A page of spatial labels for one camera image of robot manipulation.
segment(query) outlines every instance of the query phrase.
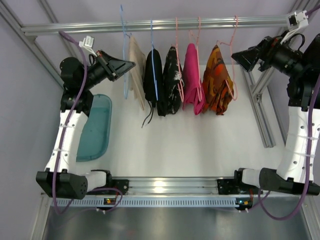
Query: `blue hanger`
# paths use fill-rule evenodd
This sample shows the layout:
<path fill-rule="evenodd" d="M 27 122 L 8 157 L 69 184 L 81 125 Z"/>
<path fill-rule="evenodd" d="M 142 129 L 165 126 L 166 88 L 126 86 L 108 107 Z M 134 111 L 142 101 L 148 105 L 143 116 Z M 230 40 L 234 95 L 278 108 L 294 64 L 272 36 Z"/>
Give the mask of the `blue hanger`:
<path fill-rule="evenodd" d="M 123 47 L 122 47 L 122 54 L 123 54 L 123 60 L 126 59 L 126 37 L 129 37 L 131 35 L 128 35 L 126 32 L 125 24 L 124 24 L 124 9 L 122 7 L 122 4 L 120 5 L 120 17 L 121 17 L 121 24 L 122 24 L 122 32 L 123 32 Z M 128 98 L 128 93 L 129 93 L 129 73 L 126 72 L 124 75 L 124 83 L 123 83 L 123 95 L 124 98 Z"/>
<path fill-rule="evenodd" d="M 153 81 L 154 81 L 154 88 L 155 88 L 155 97 L 158 101 L 158 84 L 156 80 L 156 73 L 155 73 L 155 63 L 154 63 L 154 34 L 152 31 L 152 18 L 150 19 L 150 28 L 151 28 L 151 57 L 152 57 L 152 70 L 153 70 Z"/>

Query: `gray floor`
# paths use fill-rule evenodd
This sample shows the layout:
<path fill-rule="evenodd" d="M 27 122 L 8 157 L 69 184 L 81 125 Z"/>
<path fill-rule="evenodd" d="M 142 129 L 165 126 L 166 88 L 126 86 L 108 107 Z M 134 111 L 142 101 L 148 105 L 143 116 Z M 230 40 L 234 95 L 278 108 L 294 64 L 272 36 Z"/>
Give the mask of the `gray floor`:
<path fill-rule="evenodd" d="M 284 216 L 297 199 L 267 199 L 273 214 Z M 261 208 L 234 213 L 215 208 L 119 208 L 103 215 L 94 210 L 68 219 L 80 208 L 63 216 L 50 210 L 44 240 L 307 240 L 305 218 L 298 213 L 287 221 L 275 221 Z"/>

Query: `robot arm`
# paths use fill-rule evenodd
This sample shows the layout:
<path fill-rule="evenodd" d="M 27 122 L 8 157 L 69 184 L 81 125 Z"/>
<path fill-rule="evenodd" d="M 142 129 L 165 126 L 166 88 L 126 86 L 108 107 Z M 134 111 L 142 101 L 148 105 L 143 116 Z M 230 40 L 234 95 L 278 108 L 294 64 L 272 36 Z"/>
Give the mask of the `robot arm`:
<path fill-rule="evenodd" d="M 313 88 L 320 74 L 320 34 L 304 53 L 290 48 L 296 32 L 308 25 L 306 11 L 288 16 L 289 31 L 282 36 L 265 37 L 257 46 L 234 53 L 235 59 L 246 71 L 251 71 L 258 60 L 260 71 L 274 67 L 289 76 L 289 131 L 281 163 L 277 169 L 261 170 L 240 168 L 235 171 L 240 188 L 255 186 L 267 191 L 300 195 L 306 179 L 306 152 L 308 140 L 308 111 Z M 312 113 L 312 149 L 307 194 L 318 195 L 320 187 L 313 183 L 313 162 L 320 133 L 320 96 Z"/>
<path fill-rule="evenodd" d="M 84 90 L 66 125 L 66 119 L 82 85 L 84 65 L 75 57 L 68 57 L 60 64 L 64 92 L 60 105 L 59 130 L 45 170 L 38 171 L 36 175 L 37 183 L 50 197 L 53 196 L 53 176 L 58 154 L 60 161 L 55 181 L 58 198 L 83 199 L 87 192 L 98 187 L 110 187 L 112 182 L 109 171 L 98 170 L 97 161 L 77 162 L 78 146 L 94 98 L 90 89 L 105 78 L 114 82 L 136 64 L 109 56 L 102 50 L 96 52 L 94 60 L 95 63 L 88 67 Z M 62 147 L 59 148 L 63 131 Z"/>

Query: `orange patterned garment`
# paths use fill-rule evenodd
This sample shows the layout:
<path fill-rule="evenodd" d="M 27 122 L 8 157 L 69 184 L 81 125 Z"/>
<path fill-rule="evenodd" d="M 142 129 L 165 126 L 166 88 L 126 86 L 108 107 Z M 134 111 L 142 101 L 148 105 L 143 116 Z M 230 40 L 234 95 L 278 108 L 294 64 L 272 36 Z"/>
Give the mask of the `orange patterned garment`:
<path fill-rule="evenodd" d="M 229 93 L 226 80 L 234 94 L 234 84 L 228 74 L 226 65 L 222 58 L 220 48 L 215 45 L 209 60 L 206 64 L 203 75 L 203 89 L 205 94 L 205 104 L 202 112 L 208 109 L 214 111 L 217 115 L 223 115 L 232 100 Z"/>

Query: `pink hanger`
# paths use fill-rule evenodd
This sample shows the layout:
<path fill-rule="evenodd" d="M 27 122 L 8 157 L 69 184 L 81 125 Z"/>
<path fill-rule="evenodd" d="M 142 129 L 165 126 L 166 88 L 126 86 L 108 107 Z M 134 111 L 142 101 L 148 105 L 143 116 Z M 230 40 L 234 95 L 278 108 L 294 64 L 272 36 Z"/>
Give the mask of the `pink hanger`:
<path fill-rule="evenodd" d="M 189 30 L 189 41 L 191 42 L 191 36 L 195 39 L 195 44 L 196 44 L 196 57 L 197 57 L 197 62 L 198 62 L 198 71 L 199 71 L 199 87 L 196 88 L 197 93 L 198 93 L 198 98 L 199 98 L 199 102 L 202 101 L 202 83 L 201 83 L 201 76 L 200 76 L 200 65 L 199 65 L 199 49 L 198 49 L 198 45 L 199 45 L 199 35 L 200 35 L 200 31 L 201 31 L 201 18 L 198 16 L 198 21 L 199 21 L 199 30 L 198 30 L 198 36 L 195 38 L 194 33 L 192 32 L 192 30 Z"/>
<path fill-rule="evenodd" d="M 236 16 L 234 16 L 234 18 L 235 18 L 235 28 L 234 28 L 233 35 L 231 37 L 230 43 L 225 43 L 225 42 L 219 41 L 219 40 L 216 41 L 216 44 L 224 44 L 224 45 L 230 46 L 230 56 L 232 56 L 232 44 L 233 44 L 233 41 L 234 41 L 234 38 L 235 38 L 236 30 L 238 28 L 238 16 L 236 15 Z M 231 80 L 231 81 L 233 82 L 233 85 L 235 87 L 236 97 L 232 94 L 232 91 L 230 89 L 229 83 L 228 83 L 228 81 L 226 79 L 225 79 L 225 83 L 226 83 L 226 85 L 227 85 L 227 87 L 229 89 L 229 93 L 231 94 L 232 99 L 235 101 L 235 100 L 238 99 L 238 87 L 237 87 L 237 84 L 235 82 L 235 79 L 236 79 L 236 76 L 235 76 L 235 62 L 234 62 L 233 58 L 231 58 L 231 64 L 232 64 L 232 78 L 233 78 L 233 80 Z"/>
<path fill-rule="evenodd" d="M 180 69 L 180 60 L 179 60 L 179 53 L 178 53 L 178 18 L 175 18 L 175 52 L 176 52 L 176 59 L 178 61 L 178 69 L 180 73 L 180 82 L 178 83 L 178 90 L 180 94 L 181 102 L 184 102 L 185 95 L 184 95 L 184 85 L 182 84 L 182 73 Z"/>

